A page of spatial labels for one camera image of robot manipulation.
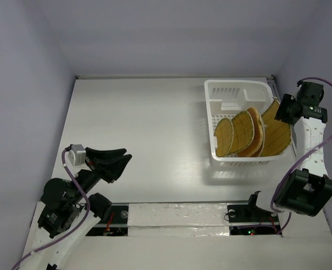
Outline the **square bamboo woven plate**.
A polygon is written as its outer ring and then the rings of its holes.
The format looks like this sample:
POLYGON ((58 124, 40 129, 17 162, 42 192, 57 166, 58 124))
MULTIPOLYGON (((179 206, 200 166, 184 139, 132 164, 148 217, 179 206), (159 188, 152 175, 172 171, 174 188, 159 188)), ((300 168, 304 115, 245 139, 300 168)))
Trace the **square bamboo woven plate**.
POLYGON ((290 125, 275 119, 279 107, 280 102, 274 98, 267 110, 262 114, 264 146, 261 157, 281 155, 291 144, 290 125))

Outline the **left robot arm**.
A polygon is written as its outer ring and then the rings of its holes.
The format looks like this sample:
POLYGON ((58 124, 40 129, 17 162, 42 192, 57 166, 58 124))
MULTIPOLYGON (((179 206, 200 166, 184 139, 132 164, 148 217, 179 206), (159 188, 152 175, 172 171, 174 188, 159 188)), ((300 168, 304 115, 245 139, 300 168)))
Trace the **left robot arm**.
POLYGON ((52 178, 44 185, 44 207, 37 220, 31 251, 18 269, 64 269, 86 236, 127 236, 129 206, 113 204, 92 192, 99 181, 118 180, 132 155, 126 149, 95 150, 70 145, 61 153, 69 179, 52 178))

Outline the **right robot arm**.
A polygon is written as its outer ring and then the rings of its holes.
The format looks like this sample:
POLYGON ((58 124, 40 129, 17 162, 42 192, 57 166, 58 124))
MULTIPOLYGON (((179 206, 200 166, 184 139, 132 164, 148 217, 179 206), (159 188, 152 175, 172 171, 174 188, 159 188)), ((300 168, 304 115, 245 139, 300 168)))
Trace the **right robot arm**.
POLYGON ((295 95, 285 94, 271 115, 275 124, 290 128, 296 137, 296 161, 283 177, 274 178, 268 188, 256 191, 254 201, 245 206, 246 216, 259 220, 265 212, 283 212, 316 216, 332 197, 332 179, 328 176, 324 146, 332 134, 324 138, 328 121, 327 109, 320 106, 326 79, 306 77, 297 82, 295 95))

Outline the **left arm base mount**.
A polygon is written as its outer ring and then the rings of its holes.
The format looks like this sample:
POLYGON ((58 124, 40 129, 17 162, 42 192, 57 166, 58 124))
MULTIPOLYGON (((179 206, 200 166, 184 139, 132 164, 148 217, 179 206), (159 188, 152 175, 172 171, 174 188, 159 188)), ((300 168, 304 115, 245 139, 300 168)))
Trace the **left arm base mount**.
POLYGON ((128 236, 128 204, 113 204, 110 215, 103 218, 87 236, 128 236))

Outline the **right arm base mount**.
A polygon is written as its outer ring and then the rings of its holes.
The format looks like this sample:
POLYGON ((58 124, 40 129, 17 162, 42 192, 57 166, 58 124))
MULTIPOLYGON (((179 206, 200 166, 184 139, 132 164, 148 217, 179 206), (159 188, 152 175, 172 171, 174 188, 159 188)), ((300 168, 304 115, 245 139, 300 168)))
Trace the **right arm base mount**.
POLYGON ((278 216, 247 204, 228 205, 223 218, 231 236, 276 235, 281 229, 278 216))

